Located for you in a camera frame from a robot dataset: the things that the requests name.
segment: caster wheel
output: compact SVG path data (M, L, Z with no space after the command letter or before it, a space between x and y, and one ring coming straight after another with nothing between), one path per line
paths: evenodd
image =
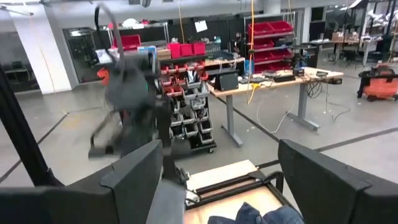
M373 102L373 101L377 100L377 97L376 97L376 96L370 95L370 96L368 96L367 100L368 100L369 102Z

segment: white pillar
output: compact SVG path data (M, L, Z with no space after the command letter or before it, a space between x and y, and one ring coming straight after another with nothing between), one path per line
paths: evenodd
M264 14L279 14L281 0L264 0Z
M67 91L74 88L77 85L76 77L74 77L75 80L72 79L73 74L68 77L53 32L54 26L50 24L45 6L14 6L9 9L33 13L29 17L10 12L10 16L42 93Z
M304 18L303 18L303 38L302 42L306 43L310 40L310 22L311 22L311 8L307 7L304 9Z

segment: gray storage bin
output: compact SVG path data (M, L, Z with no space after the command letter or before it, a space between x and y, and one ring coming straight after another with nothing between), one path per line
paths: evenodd
M183 92L183 96L185 100L192 100L197 97L197 89L186 89Z
M206 106L205 98L196 98L190 101L191 107L193 110L199 110Z
M179 112L180 112L180 102L177 101L177 102L174 104L174 113L179 113Z
M211 130L213 130L213 123L210 121L210 119L208 119L207 121L199 122L198 128L202 134L209 133Z
M197 82L189 82L188 77L185 77L185 86L187 88L199 88L200 87L200 80Z
M199 98L207 97L210 94L209 87L207 86L206 82L202 82L200 87L197 88L197 96Z
M213 136L211 133L199 133L199 139L202 144L209 144L213 142Z
M198 134L198 126L195 123L184 125L184 132L187 138Z
M197 121L206 121L209 119L209 110L208 108L203 108L195 111L195 116Z
M174 113L172 115L172 122L170 127L178 126L182 124L182 115L180 113Z
M184 111L182 115L182 123L183 124L192 124L197 120L195 112L191 107L188 107L187 110Z
M169 128L169 134L170 138L177 138L177 139L183 139L183 127L182 126L176 126L176 127L171 127Z

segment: black panel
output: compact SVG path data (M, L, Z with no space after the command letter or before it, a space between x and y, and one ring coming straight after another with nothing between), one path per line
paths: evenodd
M285 139L278 158L306 224L398 222L397 184Z

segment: hanging cord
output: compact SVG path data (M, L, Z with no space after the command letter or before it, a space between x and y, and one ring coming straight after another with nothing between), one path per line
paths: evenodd
M289 4L289 17L290 17L290 23L291 23L292 26L294 27L294 24L293 24L293 15L292 15L292 8L291 8L291 6L290 6L290 0L287 0L287 2L288 2L288 4ZM294 29L293 29L293 37L294 37L294 39L296 38L296 33L295 33Z
M279 121L278 127L277 127L275 130L270 131L270 130L268 130L266 127L264 127L264 125L261 123L261 121L260 121L260 119L259 119L260 107L261 107L261 103L262 103L262 100L263 100L263 99L262 99L262 96L263 96L263 93L261 93L260 103L259 103L259 106L257 107L257 113L256 113L257 122L258 122L258 123L260 124L260 126L261 126L262 128L264 128L266 131L268 131L268 132L271 133L271 134L275 134L276 132L279 131L279 128L280 128L280 126L282 125L282 122L284 121L284 119L286 118L286 116L287 116L289 113L292 112L293 108L295 107L295 105L297 104L298 101L295 100L295 103L294 103L293 106L290 108L290 110L289 110L289 111L282 117L282 119Z
M99 18L99 14L100 14L100 8L105 12L105 14L111 19L112 25L113 25L113 31L114 31L114 36L116 38L116 43L118 44L118 53L119 53L119 62L118 62L118 68L120 71L120 74L122 74L124 76L124 71L126 69L126 61L124 59L124 50L123 50L123 45L122 45L122 38L120 36L120 31L118 28L118 25L116 23L116 20L113 16L113 14L111 13L111 11L108 9L108 7L106 7L104 4L99 3L96 7L95 7L95 13L94 13L94 22L95 22L95 27L97 29L97 34L99 36L100 42L103 45L103 47L105 48L106 53L111 57L113 63L116 62L116 59L108 52L107 48L104 45L104 41L101 38L101 32L100 32L100 26L98 25L98 18Z
M177 0L177 2L178 2L178 15L180 16L180 27L181 27L182 43L185 44L184 29L182 28L180 0Z
M341 105L341 104L338 104L338 103L330 102L328 100L328 97L329 97L329 89L328 89L328 82L326 81L325 109L326 109L326 113L328 113L331 116L331 120L333 122L335 122L339 116L341 116L341 115L343 115L345 113L351 112L351 108L349 108L348 106L344 106L344 105ZM343 111L343 112L340 112L338 115L334 116L333 114L329 113L328 104L333 105L333 106L340 106L342 108L345 108L346 110Z
M250 40L250 56L249 56L249 78L248 78L248 90L246 92L246 101L249 104L249 87L250 87L250 79L251 75L254 71L252 71L252 59L253 59L253 47L254 47L254 0L251 0L251 40Z

